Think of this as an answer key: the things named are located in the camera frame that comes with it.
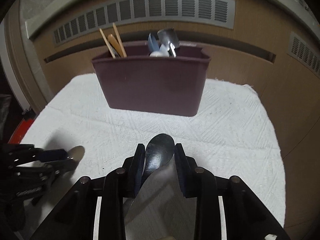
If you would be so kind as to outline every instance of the table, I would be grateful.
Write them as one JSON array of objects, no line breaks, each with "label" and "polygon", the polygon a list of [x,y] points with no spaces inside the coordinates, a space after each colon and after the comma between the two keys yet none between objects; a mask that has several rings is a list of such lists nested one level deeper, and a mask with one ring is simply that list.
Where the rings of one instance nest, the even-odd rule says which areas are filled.
[{"label": "table", "polygon": [[[75,77],[55,96],[21,142],[44,149],[85,148],[73,173],[54,183],[36,207],[26,206],[27,223],[21,234],[30,237],[81,176],[105,176],[133,156],[138,143],[147,145],[159,133],[182,143],[186,155],[214,175],[240,176],[284,225],[285,175],[280,148],[253,88],[208,79],[198,114],[183,117],[111,109],[96,75],[86,74]],[[126,217],[127,239],[193,238],[195,200],[183,198],[176,176],[172,160],[145,182]]]}]

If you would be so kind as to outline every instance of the bolt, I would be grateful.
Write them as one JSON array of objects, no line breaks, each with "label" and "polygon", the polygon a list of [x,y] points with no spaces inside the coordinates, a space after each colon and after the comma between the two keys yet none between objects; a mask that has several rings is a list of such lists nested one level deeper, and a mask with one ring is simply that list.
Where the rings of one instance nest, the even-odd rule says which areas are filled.
[{"label": "bolt", "polygon": [[87,183],[88,181],[89,181],[89,177],[88,176],[82,176],[81,178],[80,178],[80,182],[82,183],[82,184],[84,184],[84,183]]},{"label": "bolt", "polygon": [[116,169],[116,173],[117,174],[124,174],[125,173],[125,168],[118,168],[118,169]]},{"label": "bolt", "polygon": [[204,173],[204,168],[202,168],[202,167],[196,167],[196,168],[195,168],[195,172],[196,172],[196,173]]},{"label": "bolt", "polygon": [[241,181],[241,179],[238,176],[232,176],[231,181],[234,183],[239,183]]}]

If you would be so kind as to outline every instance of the silver spoon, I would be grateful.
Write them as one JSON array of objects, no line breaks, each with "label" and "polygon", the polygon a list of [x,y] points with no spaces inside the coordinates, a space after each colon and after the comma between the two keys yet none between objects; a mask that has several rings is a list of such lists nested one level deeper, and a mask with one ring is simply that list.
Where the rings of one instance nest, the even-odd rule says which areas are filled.
[{"label": "silver spoon", "polygon": [[[174,140],[165,133],[154,136],[146,147],[146,165],[142,174],[140,188],[155,170],[165,166],[174,153]],[[124,216],[127,215],[134,198],[128,198],[123,204]]]}]

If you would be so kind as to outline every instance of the red object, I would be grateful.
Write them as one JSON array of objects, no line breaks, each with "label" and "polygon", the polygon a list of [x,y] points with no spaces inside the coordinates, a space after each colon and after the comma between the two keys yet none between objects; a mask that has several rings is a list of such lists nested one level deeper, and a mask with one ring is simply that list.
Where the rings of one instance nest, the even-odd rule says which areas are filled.
[{"label": "red object", "polygon": [[29,119],[28,121],[22,120],[18,127],[14,130],[9,143],[12,144],[19,144],[21,143],[23,137],[29,130],[30,126],[33,124],[35,120],[34,119]]},{"label": "red object", "polygon": [[111,108],[194,116],[211,58],[202,48],[180,46],[177,57],[149,57],[147,45],[126,46],[128,57],[110,52],[92,59]]}]

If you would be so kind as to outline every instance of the wooden utensil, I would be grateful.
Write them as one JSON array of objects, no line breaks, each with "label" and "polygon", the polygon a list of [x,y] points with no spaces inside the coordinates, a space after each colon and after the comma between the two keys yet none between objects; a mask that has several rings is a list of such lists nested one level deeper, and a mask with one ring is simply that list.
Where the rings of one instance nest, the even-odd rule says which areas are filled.
[{"label": "wooden utensil", "polygon": [[104,39],[104,42],[106,43],[106,45],[107,45],[107,47],[108,47],[108,50],[109,50],[109,51],[110,51],[110,53],[111,53],[111,56],[112,56],[113,58],[116,58],[116,56],[115,56],[115,54],[113,53],[112,48],[111,48],[111,46],[110,46],[110,44],[109,44],[109,42],[108,42],[108,40],[107,40],[106,36],[104,35],[104,33],[103,33],[102,29],[101,29],[101,28],[99,28],[99,31],[100,31],[100,33],[101,33],[101,35],[102,35],[103,39]]},{"label": "wooden utensil", "polygon": [[127,54],[126,54],[126,52],[124,50],[124,47],[123,47],[123,44],[122,44],[118,29],[117,29],[117,26],[115,25],[115,23],[113,23],[112,26],[113,26],[113,29],[115,30],[115,33],[116,33],[116,36],[117,36],[117,39],[118,39],[118,43],[119,43],[121,51],[123,53],[123,57],[127,57]]},{"label": "wooden utensil", "polygon": [[116,52],[118,52],[118,54],[120,55],[120,57],[124,57],[124,54],[121,50],[121,47],[118,43],[118,41],[116,40],[116,38],[112,35],[109,34],[108,35],[108,41],[111,43],[111,45],[115,48]]}]

